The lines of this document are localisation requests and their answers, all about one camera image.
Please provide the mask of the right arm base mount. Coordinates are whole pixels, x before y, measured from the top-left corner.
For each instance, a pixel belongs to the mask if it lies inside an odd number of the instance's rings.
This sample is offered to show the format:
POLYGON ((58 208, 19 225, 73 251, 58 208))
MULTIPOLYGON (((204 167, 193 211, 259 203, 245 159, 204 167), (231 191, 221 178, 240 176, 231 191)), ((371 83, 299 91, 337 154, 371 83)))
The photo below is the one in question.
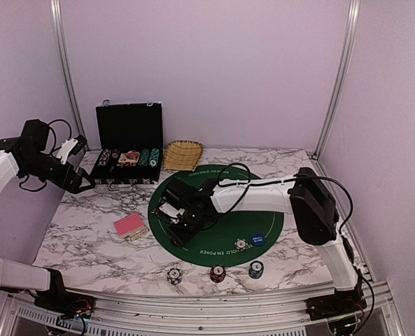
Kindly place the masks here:
POLYGON ((331 295, 312 297, 306 301, 306 313, 312 321, 358 312, 367 307, 364 295, 355 291, 335 291, 331 295))

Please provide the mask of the red black chips in case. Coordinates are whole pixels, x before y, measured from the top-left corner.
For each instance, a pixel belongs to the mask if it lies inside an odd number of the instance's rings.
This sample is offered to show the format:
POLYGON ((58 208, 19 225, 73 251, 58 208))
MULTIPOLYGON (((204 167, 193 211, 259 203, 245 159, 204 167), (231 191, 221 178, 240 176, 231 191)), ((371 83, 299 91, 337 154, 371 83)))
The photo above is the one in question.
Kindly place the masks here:
POLYGON ((112 154, 111 154, 111 157, 113 158, 113 159, 117 159, 118 158, 118 156, 119 156, 119 151, 118 150, 114 150, 113 152, 112 152, 112 154))

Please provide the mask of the card deck in case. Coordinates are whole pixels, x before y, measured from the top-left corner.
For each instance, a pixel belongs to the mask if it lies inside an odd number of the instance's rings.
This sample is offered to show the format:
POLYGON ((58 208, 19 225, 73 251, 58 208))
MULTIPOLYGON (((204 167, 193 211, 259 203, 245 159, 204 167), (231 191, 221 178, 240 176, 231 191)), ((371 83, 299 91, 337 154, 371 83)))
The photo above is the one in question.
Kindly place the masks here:
POLYGON ((130 166, 136 165, 138 161, 139 161, 139 158, 137 160, 129 160, 127 158, 127 153, 121 153, 119 160, 118 160, 118 166, 119 167, 123 167, 123 166, 130 167, 130 166))

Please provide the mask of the front aluminium rail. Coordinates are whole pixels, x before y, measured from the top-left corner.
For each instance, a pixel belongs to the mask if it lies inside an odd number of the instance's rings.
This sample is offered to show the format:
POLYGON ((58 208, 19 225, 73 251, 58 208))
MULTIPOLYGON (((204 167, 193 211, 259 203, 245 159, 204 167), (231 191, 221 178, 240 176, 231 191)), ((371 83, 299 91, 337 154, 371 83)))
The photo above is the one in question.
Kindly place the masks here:
POLYGON ((86 323, 57 324, 57 314, 35 307, 25 294, 9 295, 0 315, 0 335, 14 335, 22 324, 31 335, 56 328, 69 335, 329 335, 344 316, 312 321, 306 300, 332 292, 331 283, 273 292, 152 296, 90 292, 95 298, 86 323))

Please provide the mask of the green chip row in case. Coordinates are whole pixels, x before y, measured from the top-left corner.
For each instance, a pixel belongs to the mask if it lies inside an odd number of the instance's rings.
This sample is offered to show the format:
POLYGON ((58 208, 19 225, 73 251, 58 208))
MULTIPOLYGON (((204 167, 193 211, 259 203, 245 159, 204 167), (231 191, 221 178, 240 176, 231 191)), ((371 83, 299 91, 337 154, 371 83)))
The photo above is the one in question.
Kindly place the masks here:
POLYGON ((138 165, 140 167, 146 167, 148 165, 149 157, 150 157, 150 150, 147 148, 143 149, 140 154, 138 165))

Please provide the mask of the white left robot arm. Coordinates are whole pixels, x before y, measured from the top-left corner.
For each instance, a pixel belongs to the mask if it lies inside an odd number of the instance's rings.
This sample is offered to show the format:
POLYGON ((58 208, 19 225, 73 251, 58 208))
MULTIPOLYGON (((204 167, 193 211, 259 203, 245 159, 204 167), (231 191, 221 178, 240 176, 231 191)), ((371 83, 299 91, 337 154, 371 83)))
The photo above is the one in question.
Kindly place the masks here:
POLYGON ((70 161, 81 154, 86 138, 70 132, 58 140, 59 122, 31 119, 19 136, 0 139, 0 290, 44 292, 45 301, 64 312, 72 301, 61 273, 34 266, 34 254, 59 191, 77 195, 95 182, 70 161))

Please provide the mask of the blue beige chips in case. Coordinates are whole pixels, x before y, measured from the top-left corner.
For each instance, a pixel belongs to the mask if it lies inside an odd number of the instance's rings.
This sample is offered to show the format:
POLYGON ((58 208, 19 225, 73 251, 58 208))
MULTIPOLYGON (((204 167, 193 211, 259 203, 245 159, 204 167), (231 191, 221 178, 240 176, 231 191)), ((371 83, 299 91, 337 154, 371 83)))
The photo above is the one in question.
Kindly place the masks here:
POLYGON ((99 159, 97 161, 98 166, 106 166, 111 156, 111 151, 109 149, 105 149, 100 153, 99 159))

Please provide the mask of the aluminium frame post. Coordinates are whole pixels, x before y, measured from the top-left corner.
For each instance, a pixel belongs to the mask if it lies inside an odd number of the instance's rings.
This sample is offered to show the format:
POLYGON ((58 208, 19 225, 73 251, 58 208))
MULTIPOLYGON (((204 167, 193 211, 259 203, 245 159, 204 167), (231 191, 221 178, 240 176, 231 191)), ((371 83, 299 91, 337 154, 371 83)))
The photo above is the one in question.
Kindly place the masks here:
POLYGON ((57 51, 59 55, 59 62, 64 79, 64 86, 69 100, 73 121, 75 123, 76 130, 78 131, 78 133, 86 137, 78 105, 78 99, 73 85, 73 78, 71 75, 71 65, 69 62, 69 56, 66 47, 66 38, 64 32, 64 23, 62 19, 62 8, 60 0, 50 0, 50 12, 57 44, 57 51))
POLYGON ((360 7, 360 0, 349 1, 349 10, 344 31, 342 51, 338 61, 337 74, 332 87, 332 93, 325 114, 325 120, 312 155, 312 157, 316 160, 319 160, 325 152, 326 143, 331 133, 333 121, 337 114, 339 100, 351 64, 351 57, 353 54, 358 27, 358 19, 360 16, 360 7))

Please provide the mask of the woven bamboo tray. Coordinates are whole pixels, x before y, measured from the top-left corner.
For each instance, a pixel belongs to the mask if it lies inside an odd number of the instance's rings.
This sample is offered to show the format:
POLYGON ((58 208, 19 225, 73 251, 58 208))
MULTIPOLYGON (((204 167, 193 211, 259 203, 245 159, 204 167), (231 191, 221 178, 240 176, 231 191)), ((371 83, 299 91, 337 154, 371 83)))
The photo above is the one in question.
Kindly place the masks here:
POLYGON ((204 146, 196 141, 172 141, 164 151, 163 169, 193 172, 202 158, 204 146))

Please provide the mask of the blue small blind button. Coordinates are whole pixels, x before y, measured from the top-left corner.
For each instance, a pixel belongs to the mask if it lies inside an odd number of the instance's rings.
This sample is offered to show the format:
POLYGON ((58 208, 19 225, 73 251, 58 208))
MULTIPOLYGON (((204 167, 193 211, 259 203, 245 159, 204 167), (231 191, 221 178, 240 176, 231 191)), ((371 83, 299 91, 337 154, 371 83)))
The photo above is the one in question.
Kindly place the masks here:
POLYGON ((264 246, 266 243, 266 238, 263 234, 256 233, 251 236, 251 244, 253 246, 264 246))

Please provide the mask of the blue beige chip stack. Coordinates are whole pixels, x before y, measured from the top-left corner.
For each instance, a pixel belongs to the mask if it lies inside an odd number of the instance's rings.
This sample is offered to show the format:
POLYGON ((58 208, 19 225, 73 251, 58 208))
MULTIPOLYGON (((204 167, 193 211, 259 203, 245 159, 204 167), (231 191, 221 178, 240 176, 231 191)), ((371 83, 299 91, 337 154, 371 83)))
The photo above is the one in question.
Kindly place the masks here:
POLYGON ((177 267, 172 267, 167 272, 167 281, 174 286, 180 284, 182 282, 182 271, 177 267))

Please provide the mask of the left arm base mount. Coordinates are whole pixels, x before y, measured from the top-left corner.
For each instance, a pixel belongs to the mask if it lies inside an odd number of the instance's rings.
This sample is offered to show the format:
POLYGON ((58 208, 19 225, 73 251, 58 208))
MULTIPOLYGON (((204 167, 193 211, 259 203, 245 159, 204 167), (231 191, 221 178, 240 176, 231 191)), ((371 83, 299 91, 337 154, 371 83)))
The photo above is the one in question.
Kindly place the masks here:
POLYGON ((74 316, 86 318, 92 314, 95 298, 77 293, 65 293, 63 296, 37 293, 34 304, 37 307, 60 313, 65 318, 74 316))

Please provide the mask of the round green poker mat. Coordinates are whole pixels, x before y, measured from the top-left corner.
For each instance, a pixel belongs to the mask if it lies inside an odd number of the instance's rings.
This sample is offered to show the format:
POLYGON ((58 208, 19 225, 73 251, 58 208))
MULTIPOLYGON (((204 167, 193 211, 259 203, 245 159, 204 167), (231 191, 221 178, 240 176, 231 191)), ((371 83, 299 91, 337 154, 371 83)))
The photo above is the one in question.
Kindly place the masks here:
POLYGON ((215 179, 222 168, 221 164, 205 164, 198 166, 195 171, 176 172, 157 187, 148 204, 149 226, 159 244, 173 256, 194 265, 233 267, 256 260, 276 243, 286 222, 282 213, 232 212, 214 226, 206 225, 206 230, 196 234, 184 247, 174 246, 167 235, 167 223, 153 214, 164 187, 172 178, 178 178, 197 188, 205 180, 215 179), (251 236, 256 233, 265 236, 264 246, 251 244, 251 236), (235 249, 234 243, 239 238, 247 242, 247 249, 244 251, 235 249))

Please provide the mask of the left aluminium frame post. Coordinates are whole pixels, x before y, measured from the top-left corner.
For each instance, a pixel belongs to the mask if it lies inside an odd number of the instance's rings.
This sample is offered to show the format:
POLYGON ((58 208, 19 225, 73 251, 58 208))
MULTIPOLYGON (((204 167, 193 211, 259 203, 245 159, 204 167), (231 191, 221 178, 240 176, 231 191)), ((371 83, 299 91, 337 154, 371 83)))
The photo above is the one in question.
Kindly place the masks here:
POLYGON ((66 47, 66 38, 64 32, 64 23, 62 19, 62 8, 60 0, 50 0, 50 12, 57 44, 57 51, 59 55, 59 62, 64 79, 64 86, 69 100, 73 121, 75 123, 76 130, 78 131, 78 133, 86 137, 78 105, 78 99, 73 85, 73 78, 71 75, 71 65, 69 62, 69 56, 66 47))

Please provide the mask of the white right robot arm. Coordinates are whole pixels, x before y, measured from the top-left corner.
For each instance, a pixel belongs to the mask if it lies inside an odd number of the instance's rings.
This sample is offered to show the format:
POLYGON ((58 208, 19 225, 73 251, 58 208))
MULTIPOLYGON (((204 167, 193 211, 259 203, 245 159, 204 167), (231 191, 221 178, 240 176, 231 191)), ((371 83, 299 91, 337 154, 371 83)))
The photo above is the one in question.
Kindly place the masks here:
POLYGON ((154 214, 168 226, 170 240, 185 246, 209 222, 235 211, 273 212, 294 217, 300 239, 320 253, 337 293, 330 308, 338 314, 357 302, 360 273, 353 249, 343 235, 328 178, 302 167, 292 176, 270 179, 228 179, 219 174, 194 187, 172 178, 164 187, 154 214))

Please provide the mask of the right aluminium frame post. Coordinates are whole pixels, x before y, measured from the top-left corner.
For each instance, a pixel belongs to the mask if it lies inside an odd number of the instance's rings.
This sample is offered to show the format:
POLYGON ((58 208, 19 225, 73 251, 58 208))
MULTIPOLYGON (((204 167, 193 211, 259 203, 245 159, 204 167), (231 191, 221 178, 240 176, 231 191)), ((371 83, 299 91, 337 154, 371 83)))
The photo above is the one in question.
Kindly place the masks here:
POLYGON ((360 7, 360 0, 349 1, 349 10, 344 31, 342 51, 338 61, 337 74, 332 87, 332 93, 325 114, 325 120, 312 155, 312 157, 316 160, 319 160, 325 152, 326 143, 331 133, 333 121, 337 114, 339 100, 351 64, 351 57, 353 54, 358 27, 358 19, 360 16, 360 7))

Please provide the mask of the red playing card deck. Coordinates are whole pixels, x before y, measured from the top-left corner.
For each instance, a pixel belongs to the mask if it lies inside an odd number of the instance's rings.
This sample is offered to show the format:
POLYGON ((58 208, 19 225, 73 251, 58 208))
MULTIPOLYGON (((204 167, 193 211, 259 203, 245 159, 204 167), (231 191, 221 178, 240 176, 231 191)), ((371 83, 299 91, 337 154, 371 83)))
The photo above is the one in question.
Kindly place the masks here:
POLYGON ((125 239, 139 239, 148 233, 148 228, 138 213, 117 220, 114 222, 114 227, 118 235, 125 239))

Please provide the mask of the green teal chip stack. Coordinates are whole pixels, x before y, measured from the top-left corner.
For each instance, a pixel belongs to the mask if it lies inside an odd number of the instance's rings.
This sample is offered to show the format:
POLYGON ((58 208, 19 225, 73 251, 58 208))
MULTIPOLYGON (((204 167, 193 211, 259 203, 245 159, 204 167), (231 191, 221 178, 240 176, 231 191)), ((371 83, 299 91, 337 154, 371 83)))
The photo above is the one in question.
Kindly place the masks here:
POLYGON ((259 279, 264 272, 264 265, 259 260, 254 260, 249 268, 248 268, 248 275, 252 279, 259 279))

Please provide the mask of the black poker chip case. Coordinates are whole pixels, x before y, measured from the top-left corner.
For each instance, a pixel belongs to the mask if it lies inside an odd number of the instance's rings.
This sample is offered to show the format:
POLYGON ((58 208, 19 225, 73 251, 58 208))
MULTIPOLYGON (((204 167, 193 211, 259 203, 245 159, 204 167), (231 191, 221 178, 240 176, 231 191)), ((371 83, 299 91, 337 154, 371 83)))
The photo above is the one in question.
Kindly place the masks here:
POLYGON ((157 184, 160 178, 163 158, 163 117, 160 102, 133 104, 107 104, 96 108, 97 125, 101 152, 109 149, 111 154, 118 150, 117 159, 110 159, 106 166, 98 166, 97 158, 90 176, 97 185, 108 188, 121 185, 157 184), (130 167, 119 167, 121 153, 154 148, 160 150, 159 162, 156 167, 140 167, 138 163, 130 167))

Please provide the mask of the teal chip row in case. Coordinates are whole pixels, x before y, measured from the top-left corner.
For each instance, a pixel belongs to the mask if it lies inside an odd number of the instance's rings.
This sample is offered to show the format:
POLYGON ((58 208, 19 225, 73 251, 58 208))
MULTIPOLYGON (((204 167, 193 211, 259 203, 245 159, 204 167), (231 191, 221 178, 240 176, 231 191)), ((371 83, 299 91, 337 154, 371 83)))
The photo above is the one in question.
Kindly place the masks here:
POLYGON ((159 162, 159 157, 160 157, 160 150, 158 148, 152 149, 150 152, 148 165, 150 167, 156 167, 159 162))

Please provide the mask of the red black chip stack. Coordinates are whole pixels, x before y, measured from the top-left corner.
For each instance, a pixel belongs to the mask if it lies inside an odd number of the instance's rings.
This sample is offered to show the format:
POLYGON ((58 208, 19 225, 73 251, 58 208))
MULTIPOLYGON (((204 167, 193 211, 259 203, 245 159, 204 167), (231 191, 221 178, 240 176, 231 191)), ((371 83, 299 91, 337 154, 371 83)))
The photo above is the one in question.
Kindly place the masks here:
POLYGON ((210 279, 214 283, 220 283, 224 280, 226 275, 225 267, 223 265, 214 265, 210 271, 210 279))

